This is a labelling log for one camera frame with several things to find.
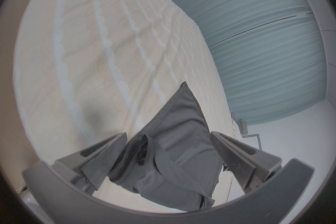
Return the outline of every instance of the teal curtain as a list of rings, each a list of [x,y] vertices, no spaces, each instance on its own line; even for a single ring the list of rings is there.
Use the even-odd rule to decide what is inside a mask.
[[[325,52],[306,0],[172,1],[198,24],[236,118],[273,121],[325,98]]]

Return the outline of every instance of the white wall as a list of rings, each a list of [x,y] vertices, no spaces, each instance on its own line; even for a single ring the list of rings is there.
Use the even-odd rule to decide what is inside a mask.
[[[259,134],[263,151],[282,158],[283,166],[297,158],[315,168],[306,191],[282,221],[290,223],[311,200],[324,181],[336,157],[336,109],[328,100],[293,116],[248,126],[249,134]],[[229,201],[242,195],[233,182]]]

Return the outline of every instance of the floor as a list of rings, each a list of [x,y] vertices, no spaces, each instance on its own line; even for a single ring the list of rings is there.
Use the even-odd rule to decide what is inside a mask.
[[[5,0],[0,10],[0,164],[15,190],[25,183],[22,171],[38,161],[16,106],[12,73],[16,35],[29,0]]]

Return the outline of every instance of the gray cloth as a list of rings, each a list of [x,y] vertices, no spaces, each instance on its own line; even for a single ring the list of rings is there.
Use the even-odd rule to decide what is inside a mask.
[[[190,212],[212,207],[222,166],[201,108],[184,82],[128,142],[108,176],[150,201]]]

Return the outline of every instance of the bedsheet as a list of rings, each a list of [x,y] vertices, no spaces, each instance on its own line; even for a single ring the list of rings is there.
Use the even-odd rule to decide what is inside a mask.
[[[193,20],[171,0],[31,0],[15,46],[14,88],[40,159],[113,134],[132,138],[187,82],[211,131],[233,134],[223,86]],[[215,205],[232,175],[222,172]],[[105,180],[94,196],[149,212],[178,212]]]

